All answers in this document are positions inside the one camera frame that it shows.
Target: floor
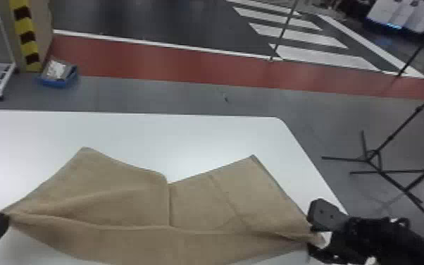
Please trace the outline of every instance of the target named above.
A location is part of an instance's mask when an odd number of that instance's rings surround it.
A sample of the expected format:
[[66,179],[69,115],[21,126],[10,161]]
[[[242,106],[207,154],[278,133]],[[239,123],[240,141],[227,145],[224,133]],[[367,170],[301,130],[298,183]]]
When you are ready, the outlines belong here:
[[[370,147],[378,146],[422,103],[424,78],[383,72],[402,61],[332,18],[294,14],[275,53],[269,27],[285,17],[282,8],[250,0],[184,3],[52,1],[58,34],[51,54],[76,63],[81,76],[64,90],[42,87],[36,74],[13,76],[0,109],[278,117],[350,214],[409,217],[423,233],[423,216],[407,198],[388,205],[400,194],[385,180],[350,176],[365,167],[320,156],[359,156],[360,130]],[[347,65],[337,65],[343,61]],[[385,149],[384,162],[424,168],[424,112]],[[415,193],[424,198],[423,185]]]
[[[52,1],[59,35],[168,44],[249,56],[378,72],[398,72],[404,61],[321,14],[295,13],[274,51],[289,8],[253,0]],[[409,67],[412,76],[424,76]]]

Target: dark floor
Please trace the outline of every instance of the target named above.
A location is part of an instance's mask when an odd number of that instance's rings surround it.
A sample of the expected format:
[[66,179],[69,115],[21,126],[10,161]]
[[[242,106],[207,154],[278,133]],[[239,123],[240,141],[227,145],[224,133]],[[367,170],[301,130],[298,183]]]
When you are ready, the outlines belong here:
[[[311,33],[316,37],[320,35],[332,37],[339,40],[347,48],[342,49],[319,42],[310,43],[309,41],[302,42],[288,39],[284,40],[282,45],[311,51],[324,51],[331,55],[344,54],[361,57],[373,64],[377,69],[389,72],[397,72],[399,70],[384,59],[384,56],[371,51],[318,16],[307,14],[306,12],[314,12],[314,9],[310,11],[304,10],[306,6],[305,4],[298,6],[297,10],[304,12],[300,19],[315,23],[322,30],[313,31],[293,25],[288,26],[288,29]],[[286,17],[286,13],[279,11],[243,6],[224,0],[193,0],[186,2],[121,0],[115,1],[115,3],[107,0],[98,0],[89,4],[86,4],[83,0],[59,0],[51,1],[50,7],[53,14],[53,27],[58,30],[274,56],[276,54],[268,43],[277,43],[277,37],[259,35],[249,23],[273,27],[282,27],[282,24],[262,19],[241,17],[234,10],[234,7]],[[413,51],[412,48],[416,45],[394,39],[392,36],[374,35],[364,30],[357,23],[347,22],[345,25],[394,54],[402,61],[409,59]],[[331,59],[326,64],[332,65]],[[424,74],[424,52],[415,61],[413,67]]]
[[223,0],[58,0],[50,8],[57,30],[275,55]]
[[[349,176],[350,170],[365,167],[320,159],[323,154],[358,156],[359,130],[365,130],[368,145],[376,147],[420,101],[95,77],[81,77],[71,88],[59,90],[38,85],[35,77],[13,77],[0,109],[281,118],[350,214],[407,216],[414,229],[423,233],[423,217],[407,198],[384,206],[399,195],[385,180],[371,175]],[[388,146],[384,161],[388,169],[424,168],[424,112]],[[409,175],[395,178],[403,183],[413,179]],[[415,192],[424,198],[423,186]]]

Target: metal stand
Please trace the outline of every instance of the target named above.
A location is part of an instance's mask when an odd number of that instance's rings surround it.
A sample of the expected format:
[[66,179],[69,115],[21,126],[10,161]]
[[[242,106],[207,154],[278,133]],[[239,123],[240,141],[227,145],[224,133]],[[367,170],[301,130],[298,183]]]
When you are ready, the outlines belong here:
[[[276,51],[278,50],[278,47],[281,45],[282,36],[285,34],[287,26],[289,25],[289,21],[291,20],[291,17],[294,15],[294,11],[296,10],[297,4],[299,3],[299,0],[294,0],[294,4],[291,7],[291,11],[289,12],[289,15],[287,15],[286,22],[282,26],[282,30],[280,33],[280,37],[278,38],[278,41],[275,44],[274,52],[275,54],[278,54]],[[273,61],[274,56],[272,55],[270,57],[270,61]]]
[[[369,166],[373,168],[373,171],[352,171],[350,174],[379,174],[393,186],[395,186],[398,190],[403,192],[423,213],[424,207],[421,206],[423,201],[417,196],[415,196],[411,190],[420,184],[424,180],[424,169],[404,169],[397,171],[386,171],[383,170],[383,162],[382,162],[382,150],[424,109],[424,103],[418,106],[414,113],[411,114],[377,149],[368,150],[366,146],[366,138],[364,131],[361,131],[361,148],[363,150],[363,154],[358,158],[343,158],[343,157],[333,157],[333,156],[322,156],[322,159],[325,160],[337,160],[337,161],[345,161],[345,162],[361,162],[367,163]],[[395,173],[421,173],[421,175],[416,178],[411,184],[404,187],[395,181],[390,174]]]

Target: crosswalk stripes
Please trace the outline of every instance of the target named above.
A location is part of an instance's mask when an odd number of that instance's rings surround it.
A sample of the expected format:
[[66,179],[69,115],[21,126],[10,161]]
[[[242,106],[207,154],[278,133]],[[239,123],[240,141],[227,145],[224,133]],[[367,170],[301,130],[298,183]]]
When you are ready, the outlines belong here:
[[[278,37],[282,32],[282,28],[262,25],[259,21],[263,21],[263,24],[272,23],[272,25],[274,25],[273,23],[277,23],[282,26],[282,24],[286,23],[287,14],[291,11],[289,8],[274,6],[272,4],[263,4],[252,0],[226,1],[233,5],[233,8],[236,12],[238,12],[238,14],[249,19],[250,26],[259,35],[267,36],[268,39],[269,37],[272,37],[275,41],[278,40]],[[329,52],[328,50],[330,49],[326,49],[326,47],[332,47],[332,51],[348,51],[349,48],[338,39],[325,35],[325,31],[322,28],[317,26],[315,23],[306,20],[306,16],[303,16],[302,14],[300,14],[299,18],[296,18],[296,15],[294,14],[294,17],[289,20],[288,25],[292,26],[292,29],[286,29],[283,35],[283,42],[285,42],[285,40],[288,42],[281,44],[276,50],[276,53],[285,60],[365,70],[379,70],[372,63],[360,56],[352,56],[348,55],[348,53],[338,54],[335,52]],[[300,44],[296,46],[289,46],[289,43]],[[307,49],[308,47],[302,43],[312,44],[309,45],[312,48]]]
[[[276,5],[272,5],[272,4],[265,4],[265,3],[261,3],[261,2],[257,2],[257,1],[251,1],[251,0],[228,0],[228,1],[235,3],[235,4],[242,4],[242,5],[245,5],[245,6],[253,6],[253,7],[257,7],[257,8],[277,11],[277,12],[284,13],[286,15],[289,14],[289,12],[291,12],[290,8],[286,8],[286,7],[282,7],[282,6],[276,6]],[[297,11],[294,12],[294,15],[295,16],[301,16],[301,14],[298,13]]]
[[[286,16],[278,16],[278,15],[274,15],[274,14],[269,14],[269,13],[264,13],[264,12],[259,12],[259,11],[253,11],[253,10],[240,8],[240,7],[234,7],[234,9],[236,10],[236,12],[238,12],[238,14],[240,14],[241,16],[244,16],[244,17],[256,18],[256,19],[259,19],[259,20],[267,20],[267,21],[277,22],[277,23],[281,23],[281,24],[286,23]],[[307,27],[307,28],[310,28],[312,30],[322,30],[320,27],[318,27],[316,24],[314,24],[310,21],[297,19],[297,18],[291,18],[291,20],[289,20],[289,25],[295,25],[295,26],[298,26],[298,27]]]
[[[279,37],[282,29],[279,27],[270,27],[266,25],[259,25],[250,23],[250,26],[260,35],[266,35],[270,37]],[[333,37],[311,34],[306,32],[300,32],[296,30],[285,30],[284,39],[293,39],[300,42],[310,42],[320,45],[335,46],[343,49],[348,49],[343,43],[339,42]]]

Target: robotic arm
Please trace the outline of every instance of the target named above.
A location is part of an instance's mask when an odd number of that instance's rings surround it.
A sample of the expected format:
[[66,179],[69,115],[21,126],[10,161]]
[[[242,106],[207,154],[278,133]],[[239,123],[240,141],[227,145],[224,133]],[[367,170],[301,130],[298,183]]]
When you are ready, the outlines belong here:
[[330,244],[308,245],[309,254],[326,264],[424,265],[424,238],[409,229],[409,220],[351,217],[324,199],[311,202],[307,217],[316,232],[332,232]]

